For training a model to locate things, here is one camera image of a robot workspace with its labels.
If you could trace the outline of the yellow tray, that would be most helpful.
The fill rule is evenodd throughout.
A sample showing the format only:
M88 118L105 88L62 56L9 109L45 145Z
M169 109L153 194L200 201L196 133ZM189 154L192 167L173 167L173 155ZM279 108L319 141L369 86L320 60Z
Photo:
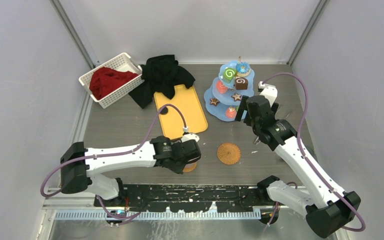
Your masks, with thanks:
M154 93L154 102L159 109L165 104L176 106L185 118L188 130L192 133L201 133L208 129L208 122L205 117L202 105L195 88L186 88L185 85L176 85L175 94L172 99L167 98L163 93ZM172 107L162 111L159 115L162 133L165 137L174 140L183 135L184 123L179 113Z

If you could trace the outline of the red round cake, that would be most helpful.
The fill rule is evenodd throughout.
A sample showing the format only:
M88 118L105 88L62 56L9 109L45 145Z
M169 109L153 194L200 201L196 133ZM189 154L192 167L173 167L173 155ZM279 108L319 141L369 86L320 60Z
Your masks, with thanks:
M235 119L237 115L237 109L234 106L229 106L225 111L225 116L229 119Z

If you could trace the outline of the brown star cookie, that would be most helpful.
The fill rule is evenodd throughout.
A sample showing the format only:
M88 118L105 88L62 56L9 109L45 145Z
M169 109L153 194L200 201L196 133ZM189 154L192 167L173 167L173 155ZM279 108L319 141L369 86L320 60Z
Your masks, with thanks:
M220 101L217 98L211 98L209 104L212 106L217 106L220 103Z
M232 96L232 99L235 101L235 102L238 102L238 101L241 101L242 100L242 95L241 94L238 94L238 93L234 93Z

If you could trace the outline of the chocolate swirl roll cake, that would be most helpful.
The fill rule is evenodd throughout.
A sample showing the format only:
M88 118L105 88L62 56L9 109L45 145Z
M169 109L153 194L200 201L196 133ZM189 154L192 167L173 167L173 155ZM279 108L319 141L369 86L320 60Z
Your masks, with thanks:
M249 81L245 77L236 77L234 80L234 87L236 90L247 90L249 86Z

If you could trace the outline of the blue three-tier cake stand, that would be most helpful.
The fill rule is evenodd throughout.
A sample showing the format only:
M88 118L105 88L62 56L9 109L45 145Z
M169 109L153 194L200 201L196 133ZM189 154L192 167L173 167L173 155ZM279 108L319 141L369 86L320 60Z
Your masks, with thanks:
M206 110L216 118L218 118L221 121L224 122L232 122L235 119L229 119L225 116L225 111L227 110L228 107L233 106L236 107L236 110L239 108L240 101L234 101L232 99L232 95L234 93L238 93L242 96L252 96L254 95L254 77L255 77L255 72L251 68L251 72L249 75L245 76L244 78L247 78L248 80L248 89L247 90L236 90L234 87L234 81L235 78L239 77L236 75L234 79L230 83L226 83L223 81L223 71L225 68L236 68L237 63L243 62L241 57L238 57L237 60L232 60L228 63L223 64L220 69L217 77L215 77L212 81L212 84L210 87L205 91L204 93L204 100L205 100L205 108ZM224 94L219 94L218 91L216 90L216 83L217 81L223 81L223 84L229 88L229 90L224 93ZM217 106L210 105L210 99L211 98L217 98L220 103Z

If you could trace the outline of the pink swirl roll cake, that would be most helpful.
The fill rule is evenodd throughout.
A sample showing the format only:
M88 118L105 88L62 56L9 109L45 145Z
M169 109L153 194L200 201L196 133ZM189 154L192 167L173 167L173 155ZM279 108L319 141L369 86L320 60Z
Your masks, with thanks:
M218 80L218 81L217 81L215 87L216 87L216 90L217 90L217 92L218 92L219 94L225 94L225 93L229 90L229 88L226 87L226 86L223 84L223 81L221 81L221 80Z

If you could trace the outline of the blue donut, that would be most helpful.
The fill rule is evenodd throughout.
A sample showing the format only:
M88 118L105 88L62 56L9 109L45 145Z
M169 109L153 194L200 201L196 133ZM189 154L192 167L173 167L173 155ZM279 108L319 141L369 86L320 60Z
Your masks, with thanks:
M235 69L238 77L246 77L252 70L250 64L244 61L237 63Z

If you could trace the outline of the green roll cake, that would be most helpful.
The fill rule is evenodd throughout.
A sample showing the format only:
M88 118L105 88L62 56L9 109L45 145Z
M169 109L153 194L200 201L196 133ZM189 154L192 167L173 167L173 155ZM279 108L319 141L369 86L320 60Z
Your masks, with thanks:
M229 84L232 79L234 79L237 75L237 70L233 67L226 67L222 74L222 80Z

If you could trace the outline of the metal tongs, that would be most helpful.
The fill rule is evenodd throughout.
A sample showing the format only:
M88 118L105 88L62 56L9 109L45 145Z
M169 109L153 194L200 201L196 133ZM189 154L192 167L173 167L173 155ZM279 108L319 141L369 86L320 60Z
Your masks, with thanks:
M275 113L275 117L277 119L287 119L293 112L294 110L292 108L288 108L285 105L280 104Z

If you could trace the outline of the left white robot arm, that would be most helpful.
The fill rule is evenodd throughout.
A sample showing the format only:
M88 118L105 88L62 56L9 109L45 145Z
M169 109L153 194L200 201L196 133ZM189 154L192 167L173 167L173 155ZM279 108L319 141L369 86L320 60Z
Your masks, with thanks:
M186 133L178 140L158 136L145 141L138 149L133 145L85 148L83 142L76 142L60 159L64 165L60 172L61 192L88 192L100 196L115 207L121 206L126 200L122 180L119 177L106 177L104 173L136 167L162 167L182 174L186 165L201 158L199 140L195 133Z

